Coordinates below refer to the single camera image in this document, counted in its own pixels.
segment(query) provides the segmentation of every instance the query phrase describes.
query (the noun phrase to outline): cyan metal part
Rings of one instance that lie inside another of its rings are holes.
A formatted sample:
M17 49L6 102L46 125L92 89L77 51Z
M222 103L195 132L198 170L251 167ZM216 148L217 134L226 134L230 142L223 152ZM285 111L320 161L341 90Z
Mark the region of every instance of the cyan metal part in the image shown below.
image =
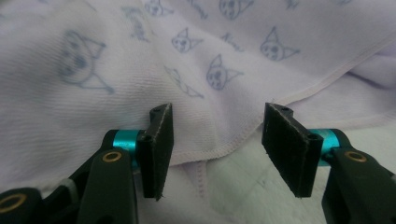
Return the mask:
M316 133L323 138L323 145L320 154L320 160L318 166L329 166L329 163L323 160L326 155L331 155L331 150L333 147L340 147L340 142L338 141L335 133L330 129L310 129L311 133Z
M136 139L138 134L138 130L119 130L113 141L113 147L120 147L129 152L134 170L139 168L136 160Z

